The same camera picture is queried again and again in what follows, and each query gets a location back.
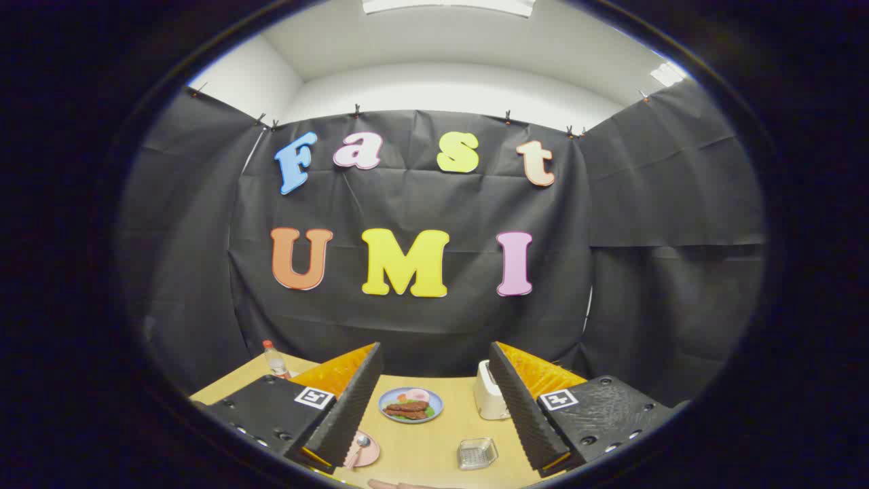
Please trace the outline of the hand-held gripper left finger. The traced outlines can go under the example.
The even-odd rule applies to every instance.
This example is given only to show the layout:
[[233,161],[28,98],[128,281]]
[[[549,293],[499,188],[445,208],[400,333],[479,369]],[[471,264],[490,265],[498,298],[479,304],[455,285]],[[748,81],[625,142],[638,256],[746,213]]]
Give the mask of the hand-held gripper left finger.
[[382,371],[375,342],[288,380],[264,375],[196,406],[261,451],[331,475],[350,455]]

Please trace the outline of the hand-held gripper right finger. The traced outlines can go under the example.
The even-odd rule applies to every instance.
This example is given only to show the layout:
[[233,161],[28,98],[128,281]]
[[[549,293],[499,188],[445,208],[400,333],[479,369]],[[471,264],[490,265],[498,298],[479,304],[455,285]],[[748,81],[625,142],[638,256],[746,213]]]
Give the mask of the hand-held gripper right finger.
[[488,365],[525,457],[541,477],[622,451],[688,405],[669,407],[614,376],[586,380],[502,342],[490,344]]

